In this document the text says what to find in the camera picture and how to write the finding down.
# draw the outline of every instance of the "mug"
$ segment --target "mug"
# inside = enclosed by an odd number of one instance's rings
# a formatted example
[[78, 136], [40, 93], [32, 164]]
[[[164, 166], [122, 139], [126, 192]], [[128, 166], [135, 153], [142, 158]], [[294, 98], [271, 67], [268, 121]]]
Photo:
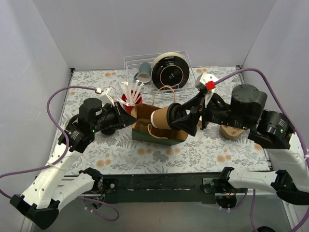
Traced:
[[151, 79], [151, 65], [147, 62], [140, 65], [139, 71], [134, 75], [134, 80], [139, 80], [143, 83], [150, 82]]

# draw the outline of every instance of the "floral tablecloth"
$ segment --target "floral tablecloth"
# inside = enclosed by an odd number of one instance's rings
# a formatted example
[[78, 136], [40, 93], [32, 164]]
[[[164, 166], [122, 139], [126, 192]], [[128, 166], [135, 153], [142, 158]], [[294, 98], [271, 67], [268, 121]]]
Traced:
[[[196, 77], [202, 72], [208, 72], [219, 79], [235, 70], [235, 67], [193, 68]], [[70, 85], [100, 88], [113, 86], [119, 90], [119, 83], [125, 80], [124, 70], [75, 71]], [[229, 103], [233, 87], [240, 83], [240, 77], [234, 76], [219, 84], [216, 93]], [[92, 91], [71, 89], [65, 102], [61, 126], [78, 113], [84, 99], [95, 96]], [[180, 103], [186, 100], [176, 99]], [[255, 171], [269, 170], [263, 149], [248, 140], [247, 133], [232, 141], [219, 132], [219, 125], [212, 123], [204, 131], [198, 131], [195, 137], [188, 136], [185, 142], [174, 146], [132, 140], [131, 131], [132, 128], [127, 127], [112, 136], [96, 133], [95, 141], [71, 166], [67, 175], [78, 175], [80, 170], [87, 167], [95, 168], [103, 174], [219, 172], [225, 166]]]

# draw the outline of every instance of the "black plate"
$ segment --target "black plate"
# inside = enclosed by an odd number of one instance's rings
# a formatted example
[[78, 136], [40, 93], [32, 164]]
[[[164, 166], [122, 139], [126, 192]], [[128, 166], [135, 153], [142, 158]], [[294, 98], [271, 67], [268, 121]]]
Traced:
[[189, 66], [184, 59], [169, 56], [160, 59], [154, 66], [151, 78], [157, 88], [171, 86], [182, 88], [189, 79]]

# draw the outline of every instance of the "white wall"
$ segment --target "white wall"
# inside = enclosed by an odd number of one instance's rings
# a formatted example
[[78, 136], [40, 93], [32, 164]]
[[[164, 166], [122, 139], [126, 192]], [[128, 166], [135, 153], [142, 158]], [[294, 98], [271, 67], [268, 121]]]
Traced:
[[[67, 86], [70, 70], [31, 0], [0, 1], [0, 173], [39, 167], [48, 159], [55, 127], [46, 101]], [[52, 103], [58, 120], [64, 95]], [[5, 177], [0, 188], [20, 194], [35, 174]], [[23, 216], [0, 196], [0, 231], [20, 231]]]
[[194, 67], [242, 64], [276, 0], [33, 1], [69, 67], [111, 69], [180, 50]]
[[[309, 146], [309, 1], [277, 0], [252, 46], [244, 67], [259, 68]], [[244, 73], [246, 83], [266, 91], [262, 79]], [[268, 109], [277, 110], [268, 95]], [[302, 216], [307, 207], [297, 207]], [[303, 231], [309, 231], [306, 222]]]

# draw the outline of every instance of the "wire dish rack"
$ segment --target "wire dish rack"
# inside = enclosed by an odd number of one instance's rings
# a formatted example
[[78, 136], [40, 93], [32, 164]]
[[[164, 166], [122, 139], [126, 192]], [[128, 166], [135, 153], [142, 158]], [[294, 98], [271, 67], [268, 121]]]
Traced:
[[[194, 75], [188, 53], [186, 51], [177, 51], [177, 53], [183, 56], [190, 70], [189, 79], [188, 82], [185, 84], [185, 86], [183, 88], [174, 89], [176, 95], [175, 101], [179, 103], [184, 103], [187, 100], [191, 99], [198, 92], [198, 90], [194, 86], [196, 77]], [[134, 75], [139, 71], [140, 65], [144, 62], [148, 62], [149, 64], [152, 65], [154, 59], [161, 54], [163, 53], [124, 57], [126, 79], [129, 82], [130, 86], [134, 87], [135, 85]], [[148, 83], [145, 83], [142, 95], [143, 103], [152, 104], [153, 99], [155, 97], [155, 93], [157, 91], [158, 89], [155, 87], [152, 80]], [[173, 102], [173, 99], [174, 94], [172, 93], [171, 90], [169, 89], [162, 90], [157, 94], [157, 97], [155, 99], [155, 106], [164, 107], [166, 105], [171, 104]]]

